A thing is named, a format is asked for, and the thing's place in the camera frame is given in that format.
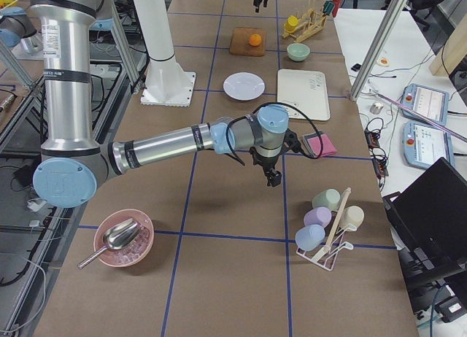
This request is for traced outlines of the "orange fruit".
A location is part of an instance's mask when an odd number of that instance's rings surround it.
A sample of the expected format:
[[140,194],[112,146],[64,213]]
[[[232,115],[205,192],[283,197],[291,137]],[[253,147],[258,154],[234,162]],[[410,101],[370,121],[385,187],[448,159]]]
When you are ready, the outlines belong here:
[[262,41],[263,39],[260,34],[251,34],[248,39],[248,44],[252,47],[259,47]]

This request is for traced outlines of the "white round plate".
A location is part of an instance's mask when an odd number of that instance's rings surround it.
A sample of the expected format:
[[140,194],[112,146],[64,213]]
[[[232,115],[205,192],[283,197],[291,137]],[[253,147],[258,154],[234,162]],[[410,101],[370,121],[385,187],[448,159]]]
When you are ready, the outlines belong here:
[[261,96],[266,89],[265,82],[256,74],[237,72],[223,82],[224,92],[233,99],[250,101]]

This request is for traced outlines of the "cream bear tray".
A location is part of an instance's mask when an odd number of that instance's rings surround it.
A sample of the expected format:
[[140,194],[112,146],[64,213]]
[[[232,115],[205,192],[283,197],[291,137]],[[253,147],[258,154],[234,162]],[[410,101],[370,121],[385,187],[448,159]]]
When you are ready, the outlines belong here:
[[331,117],[326,79],[321,71],[280,69],[277,101],[294,106],[310,120],[328,121]]

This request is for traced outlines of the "yellow mug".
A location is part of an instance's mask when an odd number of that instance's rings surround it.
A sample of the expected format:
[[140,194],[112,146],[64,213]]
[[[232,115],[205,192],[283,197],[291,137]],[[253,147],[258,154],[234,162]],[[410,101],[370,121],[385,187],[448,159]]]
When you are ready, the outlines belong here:
[[293,33],[298,26],[299,19],[295,15],[290,15],[284,23],[284,30]]

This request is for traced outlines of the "wooden cutting board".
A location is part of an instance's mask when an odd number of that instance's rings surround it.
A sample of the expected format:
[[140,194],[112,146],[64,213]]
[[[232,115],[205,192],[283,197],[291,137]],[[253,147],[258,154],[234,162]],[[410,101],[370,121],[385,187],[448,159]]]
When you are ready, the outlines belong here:
[[[251,34],[260,34],[262,44],[259,47],[252,47],[248,44]],[[233,29],[229,53],[232,55],[261,57],[266,51],[266,31],[262,28],[235,27]]]

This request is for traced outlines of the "wooden dish rack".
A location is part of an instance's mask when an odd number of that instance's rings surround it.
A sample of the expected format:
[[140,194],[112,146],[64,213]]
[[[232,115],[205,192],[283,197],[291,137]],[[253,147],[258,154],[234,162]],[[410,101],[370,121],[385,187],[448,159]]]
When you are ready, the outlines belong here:
[[284,22],[282,38],[292,38],[295,43],[302,43],[309,37],[322,31],[325,28],[325,22],[328,18],[328,16],[322,14],[322,6],[325,1],[317,5],[317,0],[308,0],[301,12],[296,9],[291,15],[295,15],[299,19],[298,26],[293,33],[287,33],[284,30]]

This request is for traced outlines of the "green ceramic bowl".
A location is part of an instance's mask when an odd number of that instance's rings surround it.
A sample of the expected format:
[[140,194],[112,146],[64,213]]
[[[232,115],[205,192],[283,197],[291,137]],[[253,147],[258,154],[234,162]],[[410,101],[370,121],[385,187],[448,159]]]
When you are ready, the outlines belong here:
[[302,62],[306,60],[310,53],[310,48],[305,44],[292,43],[287,46],[287,56],[290,60],[295,62]]

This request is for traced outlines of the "green pastel cup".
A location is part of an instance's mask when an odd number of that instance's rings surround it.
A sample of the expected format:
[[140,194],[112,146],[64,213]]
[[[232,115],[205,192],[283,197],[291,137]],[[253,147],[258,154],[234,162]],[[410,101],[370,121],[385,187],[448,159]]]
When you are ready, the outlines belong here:
[[317,194],[312,199],[312,207],[314,209],[318,207],[325,207],[334,212],[339,208],[340,200],[340,192],[336,189],[331,188]]

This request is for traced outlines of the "purple pastel cup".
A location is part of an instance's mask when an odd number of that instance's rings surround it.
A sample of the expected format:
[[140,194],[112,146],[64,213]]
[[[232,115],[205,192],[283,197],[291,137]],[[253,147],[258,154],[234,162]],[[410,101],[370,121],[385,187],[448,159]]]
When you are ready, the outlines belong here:
[[319,206],[304,215],[304,225],[320,225],[325,228],[328,226],[331,219],[331,210],[327,207]]

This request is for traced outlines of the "pink cloth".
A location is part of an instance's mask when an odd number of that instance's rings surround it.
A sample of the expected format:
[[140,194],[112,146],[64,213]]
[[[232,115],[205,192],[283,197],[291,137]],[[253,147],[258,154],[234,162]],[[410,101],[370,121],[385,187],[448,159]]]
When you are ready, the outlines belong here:
[[304,136],[304,144],[308,151],[314,155],[321,157],[335,155],[337,149],[333,145],[329,137],[324,133],[318,136],[317,134],[309,134]]

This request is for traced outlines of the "dark green mug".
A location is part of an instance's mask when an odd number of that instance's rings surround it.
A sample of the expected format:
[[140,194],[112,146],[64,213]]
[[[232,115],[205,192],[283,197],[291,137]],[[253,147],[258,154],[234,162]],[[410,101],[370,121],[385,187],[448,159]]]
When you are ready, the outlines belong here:
[[326,0],[322,6],[322,14],[329,16],[333,13],[334,8],[335,8],[334,2],[331,0]]

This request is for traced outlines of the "blue pastel cup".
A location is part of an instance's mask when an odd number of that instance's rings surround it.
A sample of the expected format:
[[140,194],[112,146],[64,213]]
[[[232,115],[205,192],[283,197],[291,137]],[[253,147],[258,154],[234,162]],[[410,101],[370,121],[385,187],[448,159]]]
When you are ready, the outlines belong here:
[[321,225],[306,225],[296,232],[295,241],[299,249],[306,252],[316,248],[325,238],[325,229]]

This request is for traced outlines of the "beige pastel cup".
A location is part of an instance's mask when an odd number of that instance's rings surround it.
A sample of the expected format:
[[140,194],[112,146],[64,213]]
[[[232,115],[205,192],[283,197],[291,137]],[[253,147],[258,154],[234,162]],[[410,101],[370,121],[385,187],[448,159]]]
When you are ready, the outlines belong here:
[[340,228],[346,228],[348,225],[354,225],[359,228],[363,223],[365,214],[359,206],[349,206],[344,209],[339,221]]

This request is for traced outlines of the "small black device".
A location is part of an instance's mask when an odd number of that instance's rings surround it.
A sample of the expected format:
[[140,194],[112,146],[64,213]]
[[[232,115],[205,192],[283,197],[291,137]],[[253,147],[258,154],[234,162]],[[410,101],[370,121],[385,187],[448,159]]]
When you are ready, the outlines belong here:
[[359,63],[356,63],[355,65],[353,65],[353,66],[351,67],[351,70],[352,70],[352,71],[359,71],[360,68],[361,68],[361,65],[360,65]]

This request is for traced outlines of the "small metal cylinder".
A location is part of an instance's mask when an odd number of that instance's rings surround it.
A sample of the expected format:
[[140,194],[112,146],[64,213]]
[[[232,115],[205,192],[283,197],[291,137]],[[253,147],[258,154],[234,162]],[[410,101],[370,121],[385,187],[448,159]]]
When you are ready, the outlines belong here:
[[370,113],[372,113],[373,115],[379,115],[381,113],[381,111],[383,110],[384,108],[384,104],[382,102],[379,102],[379,101],[375,101],[371,106],[370,106]]

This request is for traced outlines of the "fried egg toy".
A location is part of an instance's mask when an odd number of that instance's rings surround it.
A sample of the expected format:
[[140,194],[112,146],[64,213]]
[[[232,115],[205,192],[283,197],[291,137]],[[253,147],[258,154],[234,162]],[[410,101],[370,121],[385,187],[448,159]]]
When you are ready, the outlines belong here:
[[378,58],[377,59],[377,64],[379,66],[382,66],[382,67],[388,67],[390,64],[389,64],[389,60],[386,59],[386,58]]

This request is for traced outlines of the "lower teach pendant tablet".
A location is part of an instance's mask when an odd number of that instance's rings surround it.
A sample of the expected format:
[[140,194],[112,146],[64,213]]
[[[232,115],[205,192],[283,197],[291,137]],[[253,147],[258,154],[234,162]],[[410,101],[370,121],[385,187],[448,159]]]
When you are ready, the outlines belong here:
[[438,128],[410,120],[404,126],[402,142],[410,166],[428,169],[439,158],[455,165],[451,136]]

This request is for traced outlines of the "teach pendant tablet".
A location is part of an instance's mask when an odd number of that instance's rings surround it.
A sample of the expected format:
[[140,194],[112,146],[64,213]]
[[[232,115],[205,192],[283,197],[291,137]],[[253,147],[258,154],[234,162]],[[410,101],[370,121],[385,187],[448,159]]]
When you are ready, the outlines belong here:
[[439,158],[455,165],[451,136],[438,128],[410,120],[404,126],[402,142],[410,166],[428,169]]
[[443,90],[412,83],[404,89],[401,104],[430,120],[445,125],[448,96],[449,94]]

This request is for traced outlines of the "black laptop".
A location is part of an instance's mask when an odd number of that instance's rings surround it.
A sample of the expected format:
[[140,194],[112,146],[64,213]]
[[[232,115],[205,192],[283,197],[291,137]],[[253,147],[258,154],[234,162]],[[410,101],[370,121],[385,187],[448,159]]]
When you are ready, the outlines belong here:
[[407,290],[466,271],[466,180],[445,158],[383,203],[396,233],[424,266],[405,278]]

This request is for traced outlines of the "metal scoop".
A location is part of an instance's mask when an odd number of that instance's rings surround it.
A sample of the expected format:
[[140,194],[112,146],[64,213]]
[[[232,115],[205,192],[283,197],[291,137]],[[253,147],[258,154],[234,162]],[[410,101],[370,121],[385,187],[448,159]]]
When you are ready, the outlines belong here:
[[126,248],[138,236],[140,231],[140,224],[133,218],[113,226],[104,233],[102,237],[103,245],[89,257],[78,263],[78,269],[83,269],[106,251],[116,251]]

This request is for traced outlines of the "pink bowl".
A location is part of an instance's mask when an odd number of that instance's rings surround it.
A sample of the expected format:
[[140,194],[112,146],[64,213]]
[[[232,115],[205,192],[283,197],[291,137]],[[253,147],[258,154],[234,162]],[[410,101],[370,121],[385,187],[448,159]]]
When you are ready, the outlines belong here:
[[103,246],[102,238],[107,230],[130,218],[139,223],[141,231],[126,248],[106,251],[100,255],[99,260],[105,265],[116,268],[129,267],[143,260],[150,252],[155,237],[153,222],[147,214],[138,209],[122,209],[108,216],[95,233],[93,239],[94,250],[96,251]]

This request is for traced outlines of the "upper teach pendant tablet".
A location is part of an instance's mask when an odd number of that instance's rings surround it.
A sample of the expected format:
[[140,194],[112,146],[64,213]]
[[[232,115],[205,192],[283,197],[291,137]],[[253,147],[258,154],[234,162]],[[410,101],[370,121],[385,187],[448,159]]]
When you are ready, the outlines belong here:
[[449,94],[443,90],[412,83],[404,89],[401,104],[430,120],[445,125],[448,96]]

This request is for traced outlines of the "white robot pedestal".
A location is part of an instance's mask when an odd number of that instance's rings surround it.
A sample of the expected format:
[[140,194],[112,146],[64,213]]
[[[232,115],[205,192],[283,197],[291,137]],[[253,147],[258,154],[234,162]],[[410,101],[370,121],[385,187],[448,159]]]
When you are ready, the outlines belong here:
[[189,106],[196,74],[177,62],[165,0],[134,0],[134,5],[150,58],[141,102]]

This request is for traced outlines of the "aluminium frame post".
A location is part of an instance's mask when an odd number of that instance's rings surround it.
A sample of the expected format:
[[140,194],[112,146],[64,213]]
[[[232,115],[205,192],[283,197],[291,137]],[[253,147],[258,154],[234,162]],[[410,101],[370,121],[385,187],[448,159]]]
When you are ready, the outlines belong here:
[[373,38],[373,41],[368,49],[366,57],[364,58],[363,64],[358,72],[358,75],[352,85],[350,91],[350,100],[356,101],[360,95],[366,80],[369,78],[371,70],[374,67],[375,61],[382,52],[384,47],[399,15],[401,14],[406,2],[408,0],[391,0],[382,22]]

